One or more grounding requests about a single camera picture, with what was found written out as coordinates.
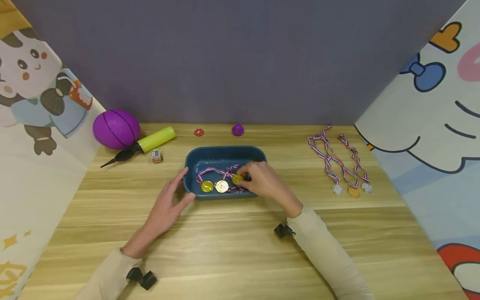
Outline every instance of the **blue tray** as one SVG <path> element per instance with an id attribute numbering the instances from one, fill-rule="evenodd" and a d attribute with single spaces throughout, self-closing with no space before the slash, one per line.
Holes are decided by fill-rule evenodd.
<path id="1" fill-rule="evenodd" d="M 188 167 L 188 173 L 183 179 L 183 185 L 187 192 L 192 192 L 197 199 L 235 199 L 255 197 L 252 192 L 240 193 L 219 193 L 215 189 L 205 193 L 200 189 L 200 184 L 196 178 L 200 170 L 208 167 L 225 170 L 227 167 L 235 164 L 245 165 L 249 161 L 266 161 L 265 154 L 262 150 L 253 146 L 216 146 L 216 147 L 200 147 L 193 149 L 188 153 L 185 159 L 185 166 Z M 208 172 L 202 175 L 204 180 L 215 182 L 222 180 L 222 176 L 215 172 Z M 229 186 L 233 186 L 230 179 L 227 179 Z"/>

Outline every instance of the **person's right hand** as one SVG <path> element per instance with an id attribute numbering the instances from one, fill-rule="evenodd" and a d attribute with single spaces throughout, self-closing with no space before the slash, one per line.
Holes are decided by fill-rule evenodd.
<path id="1" fill-rule="evenodd" d="M 277 195 L 288 190 L 273 168 L 264 161 L 250 162 L 241 167 L 237 174 L 243 177 L 248 174 L 252 179 L 251 181 L 240 181 L 238 186 L 262 197 L 276 198 Z"/>
<path id="2" fill-rule="evenodd" d="M 248 174 L 252 179 L 251 181 L 239 181 L 238 186 L 259 196 L 273 198 L 280 204 L 288 217 L 294 218 L 300 215 L 303 204 L 266 162 L 250 162 L 241 167 L 237 174 L 243 177 Z"/>

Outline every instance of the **small toy car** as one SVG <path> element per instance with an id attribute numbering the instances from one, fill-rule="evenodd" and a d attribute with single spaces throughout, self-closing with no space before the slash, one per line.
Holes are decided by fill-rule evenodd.
<path id="1" fill-rule="evenodd" d="M 163 161 L 163 153 L 160 149 L 153 149 L 150 152 L 150 157 L 154 163 L 161 163 Z"/>

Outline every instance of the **cartoon eye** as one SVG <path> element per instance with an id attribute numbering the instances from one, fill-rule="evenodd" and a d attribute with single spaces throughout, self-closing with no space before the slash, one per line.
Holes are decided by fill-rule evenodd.
<path id="1" fill-rule="evenodd" d="M 40 57 L 40 55 L 38 54 L 38 51 L 35 49 L 30 50 L 30 54 L 32 54 L 32 56 L 36 59 Z"/>
<path id="2" fill-rule="evenodd" d="M 20 69 L 24 69 L 24 70 L 27 69 L 27 63 L 23 60 L 18 60 L 17 65 L 20 67 Z"/>

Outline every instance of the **striped ribbon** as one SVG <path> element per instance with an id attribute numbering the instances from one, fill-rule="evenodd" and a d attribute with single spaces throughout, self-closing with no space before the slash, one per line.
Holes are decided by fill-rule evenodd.
<path id="1" fill-rule="evenodd" d="M 316 140 L 321 140 L 320 135 L 314 135 L 307 137 L 308 145 L 312 148 L 313 151 L 318 155 L 319 158 L 325 161 L 325 173 L 328 177 L 330 177 L 335 184 L 338 185 L 340 183 L 340 178 L 332 171 L 332 165 L 330 164 L 330 160 L 332 159 L 331 156 L 326 156 L 320 150 L 318 150 L 318 144 Z"/>
<path id="2" fill-rule="evenodd" d="M 357 149 L 350 146 L 350 143 L 348 142 L 347 137 L 344 134 L 339 135 L 338 139 L 341 140 L 342 143 L 345 144 L 347 149 L 352 152 L 352 158 L 357 163 L 357 165 L 353 169 L 355 171 L 355 174 L 357 174 L 357 176 L 360 177 L 364 182 L 366 182 L 367 184 L 370 184 L 370 180 L 368 180 L 367 171 L 365 171 L 365 169 L 361 166 L 360 156 Z M 363 175 L 359 174 L 359 171 L 358 171 L 359 169 L 363 172 Z"/>
<path id="3" fill-rule="evenodd" d="M 355 188 L 357 189 L 358 186 L 359 186 L 359 179 L 355 176 L 355 174 L 353 174 L 352 171 L 350 171 L 342 162 L 342 160 L 340 158 L 338 158 L 335 153 L 333 152 L 333 149 L 332 147 L 330 146 L 330 142 L 328 141 L 327 137 L 326 137 L 326 132 L 327 130 L 329 130 L 330 128 L 332 128 L 332 125 L 329 125 L 329 126 L 326 126 L 322 132 L 322 134 L 319 134 L 319 135 L 315 135 L 313 137 L 310 137 L 310 138 L 307 138 L 307 140 L 309 141 L 308 144 L 310 145 L 310 147 L 312 147 L 312 149 L 317 153 L 317 155 L 322 158 L 323 160 L 325 160 L 325 172 L 327 173 L 327 176 L 332 178 L 332 179 L 335 179 L 335 184 L 339 184 L 339 178 L 338 176 L 332 171 L 332 165 L 330 164 L 330 161 L 333 160 L 334 162 L 336 162 L 338 165 L 340 165 L 340 167 L 342 168 L 342 173 L 343 173 L 343 179 L 345 180 L 345 182 L 351 186 L 352 188 Z M 315 142 L 314 145 L 311 143 L 310 139 L 313 139 L 314 142 L 315 140 L 321 140 L 323 141 L 324 145 L 325 145 L 325 151 L 326 151 L 326 155 L 321 153 L 318 148 L 317 148 L 317 143 Z M 355 178 L 355 183 L 352 183 L 350 181 L 347 180 L 347 174 L 350 174 L 352 177 Z"/>
<path id="4" fill-rule="evenodd" d="M 199 184 L 202 184 L 202 182 L 204 181 L 203 178 L 202 178 L 202 175 L 204 175 L 205 173 L 208 173 L 210 171 L 214 171 L 215 173 L 217 173 L 219 175 L 222 175 L 222 180 L 225 180 L 227 178 L 232 179 L 235 176 L 235 174 L 232 173 L 232 169 L 238 169 L 238 168 L 240 168 L 240 165 L 238 165 L 238 164 L 227 167 L 226 171 L 223 171 L 223 170 L 220 170 L 220 169 L 217 169 L 217 168 L 213 168 L 213 167 L 205 168 L 205 169 L 201 170 L 200 172 L 198 172 L 197 182 Z M 233 185 L 233 187 L 228 189 L 229 193 L 239 193 L 239 192 L 246 192 L 246 191 L 247 191 L 246 189 L 241 188 L 237 185 Z"/>

